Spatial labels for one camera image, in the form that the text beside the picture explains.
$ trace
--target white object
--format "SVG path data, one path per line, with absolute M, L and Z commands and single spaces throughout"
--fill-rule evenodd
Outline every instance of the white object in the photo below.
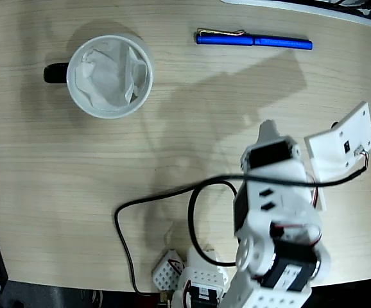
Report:
M 259 167 L 251 166 L 252 151 L 282 143 L 289 150 L 284 158 L 280 157 L 276 162 L 264 166 L 260 164 Z M 289 136 L 280 137 L 273 121 L 265 121 L 260 126 L 258 141 L 247 147 L 241 157 L 241 167 L 244 173 L 249 175 L 307 181 L 297 143 Z M 246 199 L 239 199 L 240 194 L 246 194 Z M 263 276 L 275 262 L 275 245 L 270 237 L 271 222 L 281 226 L 301 226 L 285 228 L 281 237 L 283 241 L 313 243 L 320 238 L 322 223 L 311 204 L 311 199 L 309 189 L 303 187 L 250 181 L 243 183 L 234 199 L 234 213 L 242 212 L 241 204 L 245 203 L 239 203 L 239 200 L 246 200 L 248 205 L 243 224 L 239 225 L 236 231 L 236 236 L 240 240 L 236 256 L 237 273 L 231 280 L 230 288 L 220 302 L 219 308 L 302 307 L 311 294 L 309 283 L 301 291 L 288 291 L 300 271 L 299 266 L 288 264 L 273 288 L 262 287 L 253 277 Z M 314 245 L 313 250 L 317 262 L 310 278 L 322 280 L 329 272 L 331 259 L 321 241 Z
M 365 24 L 367 26 L 371 26 L 370 19 L 366 19 L 363 17 L 359 17 L 359 16 L 355 16 L 355 15 L 351 15 L 351 14 L 347 14 L 343 12 L 326 10 L 323 8 L 316 8 L 314 6 L 287 3 L 283 1 L 274 1 L 274 0 L 221 0 L 221 1 L 225 3 L 230 3 L 230 4 L 246 4 L 246 5 L 253 5 L 253 6 L 263 6 L 267 8 L 280 8 L 280 9 L 298 11 L 298 12 L 303 12 L 303 13 L 312 13 L 312 14 L 333 17 L 337 19 L 343 19 L 345 21 L 352 21 L 352 22 L 357 22 L 359 24 Z
M 371 117 L 367 102 L 361 102 L 330 130 L 304 138 L 315 179 L 326 182 L 344 176 L 371 150 Z M 322 210 L 327 209 L 323 189 L 318 189 Z
M 237 272 L 218 308 L 301 308 L 311 295 L 306 286 L 301 292 L 261 287 L 248 272 Z
M 184 263 L 178 253 L 175 250 L 169 250 L 153 271 L 153 282 L 157 289 L 160 291 L 177 290 L 180 278 L 178 272 L 182 273 L 183 269 Z
M 205 251 L 204 253 L 218 261 L 214 250 Z M 224 268 L 209 264 L 199 256 L 194 247 L 190 247 L 187 252 L 187 266 L 178 281 L 178 289 L 173 294 L 171 303 L 173 308 L 183 308 L 183 291 L 188 280 L 191 281 L 191 286 L 200 288 L 200 298 L 207 296 L 208 289 L 211 289 L 217 292 L 217 299 L 220 301 L 225 292 L 225 286 L 229 281 L 229 276 Z M 187 294 L 186 302 L 187 307 L 190 308 L 189 294 Z
M 122 53 L 126 55 L 122 60 L 111 59 L 110 53 L 108 55 L 102 54 L 101 50 L 104 52 L 104 49 L 101 49 L 101 45 L 107 45 L 110 42 L 116 42 L 116 44 L 127 47 L 126 52 Z M 93 50 L 96 50 L 94 55 L 90 53 Z M 92 57 L 89 61 L 87 61 L 88 55 Z M 96 71 L 96 64 L 100 64 L 103 69 Z M 95 78 L 91 78 L 90 83 L 83 82 L 87 81 L 89 76 Z M 150 49 L 141 39 L 131 34 L 103 35 L 89 40 L 76 50 L 67 68 L 67 88 L 74 102 L 86 113 L 102 119 L 117 119 L 129 115 L 141 107 L 150 94 L 153 77 L 154 59 Z M 135 84 L 136 82 L 142 85 L 138 87 Z M 91 93 L 94 103 L 92 103 L 90 95 L 79 89 L 77 83 L 79 83 L 79 87 L 83 87 Z M 113 83 L 117 84 L 116 89 L 118 91 L 111 87 Z M 127 104 L 122 104 L 123 100 L 131 100 L 132 94 L 137 97 Z M 119 99 L 114 99 L 114 95 L 119 96 Z
M 265 146 L 286 142 L 291 151 L 290 159 L 286 159 L 262 167 L 251 168 L 249 153 Z M 265 121 L 260 126 L 257 143 L 247 147 L 241 157 L 241 167 L 244 173 L 265 178 L 281 178 L 306 182 L 307 175 L 302 162 L 298 144 L 290 137 L 280 137 L 275 123 Z M 282 240 L 298 243 L 311 243 L 318 239 L 322 230 L 322 222 L 317 211 L 312 206 L 311 192 L 308 188 L 281 186 L 261 182 L 246 183 L 248 198 L 248 214 L 243 226 L 236 232 L 240 239 L 237 251 L 236 265 L 239 271 L 249 271 L 252 275 L 262 276 L 271 267 L 274 258 L 274 243 L 270 237 L 271 222 L 279 225 L 302 225 L 303 228 L 287 228 Z M 272 204 L 270 210 L 262 210 L 263 206 Z M 330 264 L 329 255 L 321 242 L 316 245 L 317 254 L 326 258 Z

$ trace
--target white plastic bracket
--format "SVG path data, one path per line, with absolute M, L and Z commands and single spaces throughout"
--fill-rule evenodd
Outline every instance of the white plastic bracket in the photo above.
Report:
M 325 182 L 347 174 L 371 150 L 371 117 L 363 101 L 330 130 L 304 138 L 316 181 Z M 322 210 L 327 210 L 322 189 L 318 190 Z

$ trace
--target white mug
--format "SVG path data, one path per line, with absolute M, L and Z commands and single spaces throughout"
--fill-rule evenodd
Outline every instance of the white mug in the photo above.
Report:
M 121 40 L 126 42 L 131 48 L 137 51 L 142 60 L 147 65 L 147 77 L 144 87 L 139 95 L 131 101 L 127 106 L 121 107 L 117 110 L 105 111 L 94 108 L 89 98 L 76 86 L 76 67 L 80 64 L 84 54 L 96 44 L 110 39 Z M 115 34 L 115 35 L 102 35 L 100 37 L 92 38 L 83 45 L 81 45 L 71 57 L 69 63 L 54 63 L 44 68 L 44 81 L 47 83 L 66 83 L 67 88 L 73 101 L 84 112 L 101 119 L 118 119 L 135 112 L 144 104 L 148 95 L 150 94 L 151 87 L 153 86 L 154 78 L 154 58 L 151 54 L 149 47 L 140 38 L 131 34 Z

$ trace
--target pen cap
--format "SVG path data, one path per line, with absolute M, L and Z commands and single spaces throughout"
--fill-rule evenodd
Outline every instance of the pen cap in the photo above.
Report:
M 253 38 L 251 35 L 222 35 L 222 34 L 197 34 L 196 43 L 204 45 L 238 45 L 252 46 Z

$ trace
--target dark floor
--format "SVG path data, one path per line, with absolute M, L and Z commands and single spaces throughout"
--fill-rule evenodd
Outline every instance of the dark floor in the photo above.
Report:
M 9 281 L 0 295 L 1 308 L 98 308 L 99 292 L 38 286 Z M 136 296 L 129 292 L 103 292 L 102 308 L 156 308 L 159 295 Z M 371 280 L 315 287 L 303 308 L 369 307 Z

